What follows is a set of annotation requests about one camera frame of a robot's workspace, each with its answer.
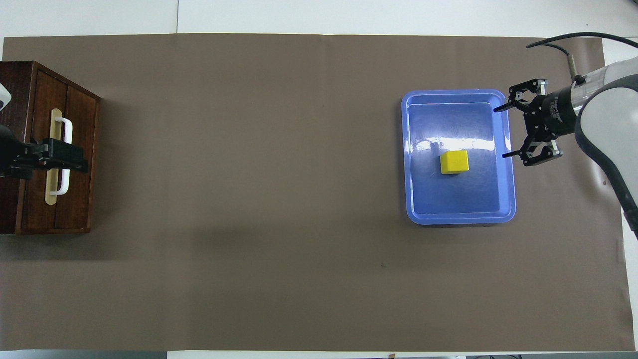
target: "black cable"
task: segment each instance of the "black cable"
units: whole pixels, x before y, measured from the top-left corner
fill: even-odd
[[[558,46],[558,45],[554,45],[553,43],[542,43],[540,44],[540,46],[547,46],[547,47],[553,47],[554,49],[558,49],[561,50],[565,55],[569,56],[571,55],[569,53],[569,51],[565,50],[564,47]]]
[[[611,35],[611,34],[605,34],[605,33],[593,33],[593,32],[589,32],[589,31],[586,31],[586,32],[583,32],[583,33],[570,33],[570,34],[564,34],[564,35],[560,35],[560,36],[554,36],[552,38],[546,38],[545,40],[540,40],[540,41],[537,41],[535,43],[531,43],[531,44],[527,45],[527,48],[535,47],[535,46],[539,46],[539,45],[544,45],[546,43],[554,42],[554,41],[558,41],[558,40],[564,40],[566,38],[578,38],[578,37],[585,37],[585,36],[592,36],[592,37],[597,37],[597,38],[606,38],[606,39],[609,39],[609,40],[614,40],[614,41],[617,41],[617,42],[624,43],[624,44],[629,45],[629,46],[633,46],[636,49],[638,49],[638,43],[637,42],[633,42],[632,40],[627,40],[624,37]]]

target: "brown paper backdrop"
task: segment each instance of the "brown paper backdrop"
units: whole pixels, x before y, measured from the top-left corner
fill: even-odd
[[[103,110],[93,231],[0,240],[1,349],[633,350],[619,206],[573,138],[516,162],[507,224],[405,214],[401,97],[568,84],[533,40],[5,39]]]

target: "table surface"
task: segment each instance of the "table surface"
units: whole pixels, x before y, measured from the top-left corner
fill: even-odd
[[[108,8],[97,0],[74,4],[61,0],[46,3],[2,0],[0,8],[5,14],[0,22],[0,42],[5,36],[189,32],[554,36],[575,31],[601,31],[638,36],[638,22],[635,21],[638,6],[629,0],[545,0],[533,4],[505,0],[489,3],[460,0],[345,3],[331,0],[298,1],[295,4],[283,0],[268,4],[259,0],[116,0]],[[48,20],[51,18],[64,21],[50,26]],[[604,52],[607,63],[638,54],[634,49],[608,41],[604,41]],[[626,223],[623,229],[636,327],[638,245]]]

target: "wooden cabinet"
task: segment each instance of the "wooden cabinet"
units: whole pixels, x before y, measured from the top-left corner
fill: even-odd
[[[22,142],[50,137],[51,110],[73,122],[73,144],[89,172],[71,171],[66,194],[45,202],[46,171],[30,180],[0,178],[0,234],[82,233],[91,229],[95,140],[100,98],[34,61],[0,62],[0,84],[11,93],[0,124]]]

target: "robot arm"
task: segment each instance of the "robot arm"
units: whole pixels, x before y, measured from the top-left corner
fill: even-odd
[[[544,163],[562,156],[556,139],[575,132],[579,147],[609,178],[638,236],[638,57],[575,77],[571,86],[548,95],[546,83],[532,79],[512,86],[508,102],[494,109],[524,112],[527,137],[503,157],[519,156],[525,166]],[[530,102],[523,99],[526,91],[536,94]]]
[[[11,94],[0,84],[0,111],[11,100]],[[81,147],[57,139],[42,139],[40,143],[20,142],[4,125],[0,125],[0,178],[31,179],[33,170],[53,168],[88,172],[88,162]]]
[[[638,236],[638,75],[612,81],[583,105],[578,146],[605,171],[631,230]]]
[[[0,111],[11,101],[11,94],[0,84]]]

